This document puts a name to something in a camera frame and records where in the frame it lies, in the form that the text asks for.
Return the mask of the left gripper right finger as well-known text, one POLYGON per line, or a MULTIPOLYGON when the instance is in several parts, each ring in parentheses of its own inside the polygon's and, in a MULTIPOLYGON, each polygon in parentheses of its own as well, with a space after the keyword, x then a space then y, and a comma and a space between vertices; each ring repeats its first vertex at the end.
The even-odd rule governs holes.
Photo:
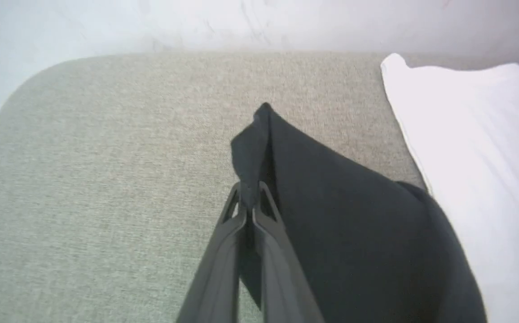
POLYGON ((261 258, 261 310, 265 323, 323 323, 274 198, 264 182, 252 208, 255 249, 261 258))

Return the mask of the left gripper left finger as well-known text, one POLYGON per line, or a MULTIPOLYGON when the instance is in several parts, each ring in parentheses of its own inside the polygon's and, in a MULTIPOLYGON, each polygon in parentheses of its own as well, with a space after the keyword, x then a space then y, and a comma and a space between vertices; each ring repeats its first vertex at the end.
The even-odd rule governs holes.
POLYGON ((240 213, 240 183, 232 186, 196 274, 178 323, 237 323, 239 260, 246 215, 240 213))

